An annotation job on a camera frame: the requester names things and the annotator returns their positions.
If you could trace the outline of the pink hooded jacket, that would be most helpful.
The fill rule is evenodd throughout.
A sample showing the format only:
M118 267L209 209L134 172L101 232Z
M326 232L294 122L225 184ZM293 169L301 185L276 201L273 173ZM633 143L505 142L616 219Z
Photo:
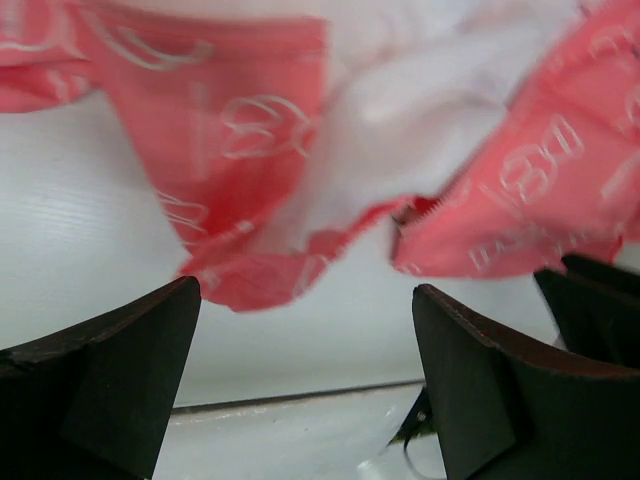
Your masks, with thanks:
M403 274L639 238L635 1L5 1L1 108L106 93L184 276L236 312L396 224Z

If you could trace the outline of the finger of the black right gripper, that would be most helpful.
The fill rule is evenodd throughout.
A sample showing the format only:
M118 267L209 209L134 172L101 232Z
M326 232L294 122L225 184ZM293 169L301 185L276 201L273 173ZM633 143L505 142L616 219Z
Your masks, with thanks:
M564 269L545 268L535 281L566 349L628 368L639 367L639 272L569 254Z

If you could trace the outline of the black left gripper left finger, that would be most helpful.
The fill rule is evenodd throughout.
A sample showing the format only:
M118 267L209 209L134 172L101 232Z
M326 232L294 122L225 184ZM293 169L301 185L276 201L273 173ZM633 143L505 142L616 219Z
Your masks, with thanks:
M182 277L2 350L2 478L151 478L200 306Z

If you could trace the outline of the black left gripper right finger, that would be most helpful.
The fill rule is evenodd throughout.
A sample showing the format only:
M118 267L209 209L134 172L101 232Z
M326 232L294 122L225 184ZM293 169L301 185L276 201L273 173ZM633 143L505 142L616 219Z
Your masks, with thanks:
M450 479L635 479L639 373L540 342L424 284L412 313Z

